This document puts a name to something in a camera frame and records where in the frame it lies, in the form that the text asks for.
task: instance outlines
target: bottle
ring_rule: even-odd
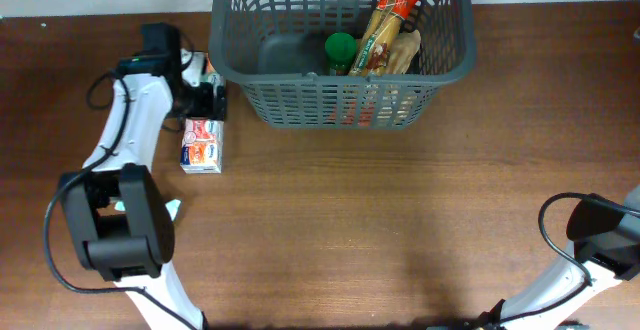
[[[347,75],[356,58],[358,45],[356,39],[347,33],[335,33],[324,43],[327,54],[329,75]]]

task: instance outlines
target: gray basket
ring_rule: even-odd
[[[362,35],[378,0],[213,0],[209,53],[275,127],[401,129],[476,57],[471,0],[422,0],[402,31],[422,34],[408,74],[326,76],[324,40]]]

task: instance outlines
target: orange and white box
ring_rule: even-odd
[[[222,172],[223,122],[186,119],[180,166],[187,174]]]

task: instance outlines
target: green bottle cap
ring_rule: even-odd
[[[329,58],[330,67],[351,67],[356,57],[358,46],[356,39],[347,33],[335,33],[324,43],[324,51]]]

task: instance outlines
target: wooden table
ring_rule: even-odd
[[[639,183],[639,4],[474,12],[475,70],[405,131],[276,130],[232,86],[224,174],[185,175],[181,136],[160,135],[154,179],[184,201],[174,263],[211,323],[475,317],[555,257],[536,223],[545,199],[571,190],[622,201]],[[139,50],[138,27],[152,21],[207,47],[209,14],[0,22],[0,328],[146,326],[124,295],[58,285],[41,227],[58,176],[81,166],[104,127],[107,113],[84,104],[87,87]],[[558,242],[572,208],[548,215]],[[78,264],[59,209],[52,234],[73,282],[104,285]],[[639,311],[635,281],[573,318],[632,329]]]

